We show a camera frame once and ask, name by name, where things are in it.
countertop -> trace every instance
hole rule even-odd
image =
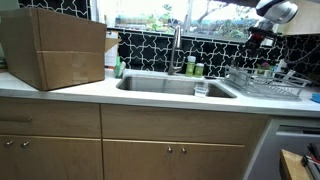
[[[129,74],[167,76],[166,73],[161,72],[126,70],[125,75]],[[187,78],[183,75],[175,76],[175,78]],[[8,72],[3,72],[0,73],[0,96],[298,117],[320,117],[320,104],[310,100],[312,93],[319,92],[319,89],[304,89],[300,94],[300,101],[268,100],[245,96],[238,90],[225,84],[221,79],[216,79],[206,81],[213,81],[219,84],[219,86],[234,94],[236,98],[201,98],[191,95],[120,90],[116,87],[120,80],[121,79],[115,79],[113,77],[111,70],[106,70],[106,78],[104,81],[43,92],[34,89],[10,75]]]

dish rack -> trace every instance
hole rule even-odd
[[[225,66],[224,82],[248,96],[280,100],[299,100],[303,88],[311,83],[306,79],[271,70],[230,66]]]

kitchen sink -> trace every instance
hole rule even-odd
[[[200,82],[167,77],[126,76],[119,82],[117,88],[126,91],[194,95],[194,87]],[[216,83],[208,83],[208,90],[208,97],[236,97]]]

drawer knob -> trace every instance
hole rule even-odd
[[[24,143],[21,144],[21,147],[22,148],[27,148],[29,144],[30,144],[30,141],[24,142]]]
[[[13,144],[13,141],[9,141],[9,142],[6,142],[4,143],[3,145],[6,146],[6,147],[9,147]]]
[[[186,150],[185,148],[182,148],[182,149],[181,149],[181,152],[182,152],[183,154],[187,154],[187,150]]]
[[[31,121],[32,121],[32,117],[29,117],[26,122],[31,122]]]
[[[173,152],[173,150],[171,149],[170,146],[168,147],[167,152],[168,152],[168,153],[172,153],[172,152]]]

green bottle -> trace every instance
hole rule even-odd
[[[196,70],[194,71],[194,77],[198,77],[198,78],[202,77],[203,68],[204,68],[204,64],[197,63],[196,64]]]
[[[114,76],[117,78],[120,75],[120,56],[116,59],[116,66],[114,67]]]
[[[188,56],[186,76],[191,77],[191,76],[193,75],[193,70],[194,70],[195,62],[196,62],[196,57],[194,57],[194,56]]]

